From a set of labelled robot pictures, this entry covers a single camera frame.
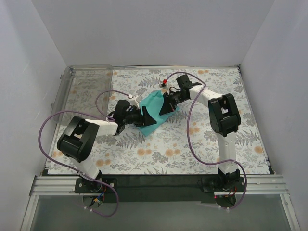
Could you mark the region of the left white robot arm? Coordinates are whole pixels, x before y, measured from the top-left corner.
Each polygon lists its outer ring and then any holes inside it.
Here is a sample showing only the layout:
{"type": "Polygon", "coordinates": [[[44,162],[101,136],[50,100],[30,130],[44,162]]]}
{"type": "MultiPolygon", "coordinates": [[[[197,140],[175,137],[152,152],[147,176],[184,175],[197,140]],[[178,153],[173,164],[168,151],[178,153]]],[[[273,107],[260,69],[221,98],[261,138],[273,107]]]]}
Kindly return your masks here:
{"type": "Polygon", "coordinates": [[[139,108],[129,101],[120,100],[109,114],[114,121],[72,118],[57,142],[57,149],[68,157],[78,173],[86,174],[86,187],[93,193],[102,188],[101,171],[90,157],[97,136],[118,135],[127,124],[137,127],[155,125],[157,121],[145,106],[139,108]]]}

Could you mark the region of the teal t shirt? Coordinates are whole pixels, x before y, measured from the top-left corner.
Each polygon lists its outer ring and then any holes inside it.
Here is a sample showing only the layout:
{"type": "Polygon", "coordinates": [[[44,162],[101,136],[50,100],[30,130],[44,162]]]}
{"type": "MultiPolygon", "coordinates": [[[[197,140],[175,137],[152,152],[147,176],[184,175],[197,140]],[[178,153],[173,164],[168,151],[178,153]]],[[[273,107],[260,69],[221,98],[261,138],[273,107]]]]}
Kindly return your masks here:
{"type": "Polygon", "coordinates": [[[143,133],[144,136],[149,136],[153,133],[161,124],[165,123],[166,120],[175,114],[179,109],[175,111],[160,115],[159,112],[163,106],[163,94],[160,90],[154,91],[144,98],[140,103],[140,107],[145,106],[149,115],[156,121],[156,124],[150,126],[138,127],[138,129],[143,133]]]}

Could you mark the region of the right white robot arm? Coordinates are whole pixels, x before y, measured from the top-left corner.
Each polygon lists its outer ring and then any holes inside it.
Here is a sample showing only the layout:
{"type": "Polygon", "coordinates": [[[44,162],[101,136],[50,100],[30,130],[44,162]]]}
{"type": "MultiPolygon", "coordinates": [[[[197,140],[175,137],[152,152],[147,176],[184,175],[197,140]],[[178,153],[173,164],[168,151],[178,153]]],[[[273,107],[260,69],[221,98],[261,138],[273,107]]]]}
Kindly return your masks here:
{"type": "Polygon", "coordinates": [[[218,173],[209,180],[201,180],[200,183],[208,192],[216,189],[233,190],[241,179],[235,148],[241,117],[234,96],[215,93],[207,89],[206,84],[191,82],[188,74],[184,72],[179,74],[177,91],[171,91],[166,79],[160,85],[167,91],[163,93],[163,106],[159,114],[173,112],[179,103],[187,100],[192,100],[193,103],[199,102],[208,108],[210,126],[218,139],[219,161],[215,163],[218,173]]]}

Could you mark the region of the clear plastic bin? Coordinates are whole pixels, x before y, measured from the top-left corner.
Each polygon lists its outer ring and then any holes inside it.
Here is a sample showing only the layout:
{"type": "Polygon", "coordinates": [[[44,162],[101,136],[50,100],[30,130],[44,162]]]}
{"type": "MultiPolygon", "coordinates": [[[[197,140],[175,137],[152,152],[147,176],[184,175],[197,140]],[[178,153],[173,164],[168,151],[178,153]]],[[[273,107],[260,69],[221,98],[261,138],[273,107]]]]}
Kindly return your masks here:
{"type": "Polygon", "coordinates": [[[112,88],[113,67],[108,64],[101,65],[71,65],[60,76],[61,83],[52,103],[51,113],[67,110],[67,113],[55,115],[51,121],[60,125],[67,125],[74,116],[92,119],[81,115],[81,112],[104,118],[107,114],[110,92],[98,99],[100,109],[96,108],[97,96],[112,88]]]}

